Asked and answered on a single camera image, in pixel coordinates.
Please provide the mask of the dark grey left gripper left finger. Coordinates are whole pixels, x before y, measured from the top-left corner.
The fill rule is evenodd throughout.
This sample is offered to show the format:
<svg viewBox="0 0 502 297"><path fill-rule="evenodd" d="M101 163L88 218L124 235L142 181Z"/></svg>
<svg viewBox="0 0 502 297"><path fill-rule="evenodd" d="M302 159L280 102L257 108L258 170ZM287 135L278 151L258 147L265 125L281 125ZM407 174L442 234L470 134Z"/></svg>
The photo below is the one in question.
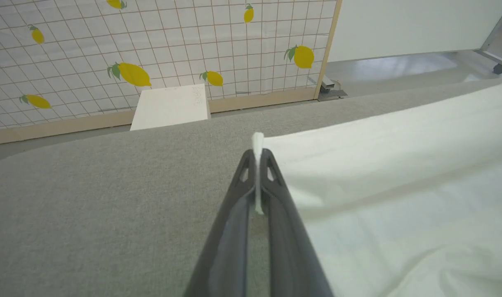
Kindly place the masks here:
<svg viewBox="0 0 502 297"><path fill-rule="evenodd" d="M246 150L200 252L185 297L245 297L251 200L256 189L256 159Z"/></svg>

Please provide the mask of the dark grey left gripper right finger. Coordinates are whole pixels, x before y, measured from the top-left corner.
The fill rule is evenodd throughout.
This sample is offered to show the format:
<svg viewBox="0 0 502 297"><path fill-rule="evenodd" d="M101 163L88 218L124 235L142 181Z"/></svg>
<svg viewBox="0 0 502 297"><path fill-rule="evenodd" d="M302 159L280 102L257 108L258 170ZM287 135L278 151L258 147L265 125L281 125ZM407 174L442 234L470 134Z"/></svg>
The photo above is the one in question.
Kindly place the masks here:
<svg viewBox="0 0 502 297"><path fill-rule="evenodd" d="M309 235L271 150L259 162L260 202L268 217L270 295L332 297Z"/></svg>

